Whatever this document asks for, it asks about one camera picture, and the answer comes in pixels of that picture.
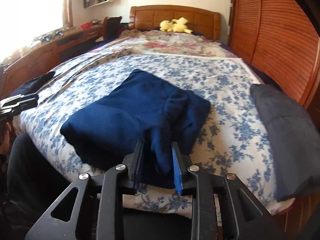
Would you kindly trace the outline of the person's left hand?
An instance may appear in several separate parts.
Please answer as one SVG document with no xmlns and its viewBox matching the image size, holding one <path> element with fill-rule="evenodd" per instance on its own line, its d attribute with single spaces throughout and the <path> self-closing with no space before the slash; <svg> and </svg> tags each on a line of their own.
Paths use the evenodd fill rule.
<svg viewBox="0 0 320 240">
<path fill-rule="evenodd" d="M 11 125 L 6 122 L 5 124 L 1 125 L 1 147 L 0 147 L 0 154 L 7 155 L 10 150 L 10 132 L 11 132 Z"/>
</svg>

